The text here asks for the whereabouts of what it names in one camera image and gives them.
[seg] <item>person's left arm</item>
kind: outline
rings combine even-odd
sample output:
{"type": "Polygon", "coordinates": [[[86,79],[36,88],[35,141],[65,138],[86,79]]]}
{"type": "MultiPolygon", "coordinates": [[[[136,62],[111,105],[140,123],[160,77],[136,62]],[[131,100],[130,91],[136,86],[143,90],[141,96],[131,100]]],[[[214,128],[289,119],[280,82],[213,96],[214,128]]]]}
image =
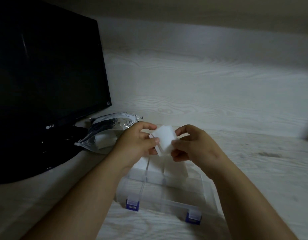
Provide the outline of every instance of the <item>person's left arm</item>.
{"type": "Polygon", "coordinates": [[[142,129],[156,125],[138,122],[126,129],[109,155],[87,173],[47,215],[21,239],[95,239],[113,201],[120,179],[152,149],[158,138],[142,129]]]}

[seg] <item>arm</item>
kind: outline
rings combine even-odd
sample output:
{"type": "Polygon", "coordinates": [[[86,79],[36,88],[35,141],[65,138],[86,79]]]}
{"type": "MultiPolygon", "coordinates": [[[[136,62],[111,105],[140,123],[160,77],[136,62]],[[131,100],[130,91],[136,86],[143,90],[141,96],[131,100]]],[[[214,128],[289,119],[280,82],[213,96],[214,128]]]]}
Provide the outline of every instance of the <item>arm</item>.
{"type": "Polygon", "coordinates": [[[111,153],[87,173],[22,240],[95,239],[113,201],[120,179],[158,138],[148,139],[141,129],[156,125],[139,122],[125,130],[111,153]]]}
{"type": "Polygon", "coordinates": [[[297,239],[246,175],[203,130],[185,125],[176,130],[174,161],[192,160],[216,186],[233,239],[297,239]]]}

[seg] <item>monitor stand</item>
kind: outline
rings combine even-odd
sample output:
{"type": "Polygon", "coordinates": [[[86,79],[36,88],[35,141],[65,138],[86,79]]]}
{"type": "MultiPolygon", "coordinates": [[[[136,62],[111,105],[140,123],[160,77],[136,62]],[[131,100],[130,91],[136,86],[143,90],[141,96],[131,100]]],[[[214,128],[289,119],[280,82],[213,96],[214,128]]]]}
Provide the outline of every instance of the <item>monitor stand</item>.
{"type": "Polygon", "coordinates": [[[86,134],[86,128],[63,126],[0,150],[0,184],[30,178],[63,164],[83,149],[74,143],[86,134]]]}

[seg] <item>person's right arm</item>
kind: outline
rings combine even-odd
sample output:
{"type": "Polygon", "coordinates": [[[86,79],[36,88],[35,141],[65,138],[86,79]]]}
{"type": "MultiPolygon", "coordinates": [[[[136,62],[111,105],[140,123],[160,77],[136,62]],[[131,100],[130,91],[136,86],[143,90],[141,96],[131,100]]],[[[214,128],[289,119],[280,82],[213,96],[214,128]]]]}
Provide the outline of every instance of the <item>person's right arm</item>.
{"type": "Polygon", "coordinates": [[[297,239],[248,177],[203,130],[184,125],[172,142],[174,161],[192,160],[214,181],[230,233],[236,239],[297,239]]]}

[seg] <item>plastic bag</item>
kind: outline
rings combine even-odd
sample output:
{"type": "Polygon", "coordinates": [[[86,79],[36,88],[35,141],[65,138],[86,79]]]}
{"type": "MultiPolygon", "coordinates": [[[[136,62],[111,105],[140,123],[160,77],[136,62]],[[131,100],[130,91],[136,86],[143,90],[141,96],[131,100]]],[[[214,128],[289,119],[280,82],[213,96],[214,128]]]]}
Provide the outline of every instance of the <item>plastic bag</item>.
{"type": "Polygon", "coordinates": [[[75,145],[92,152],[107,154],[123,131],[142,118],[131,113],[112,113],[90,119],[91,127],[88,129],[87,135],[75,145]]]}

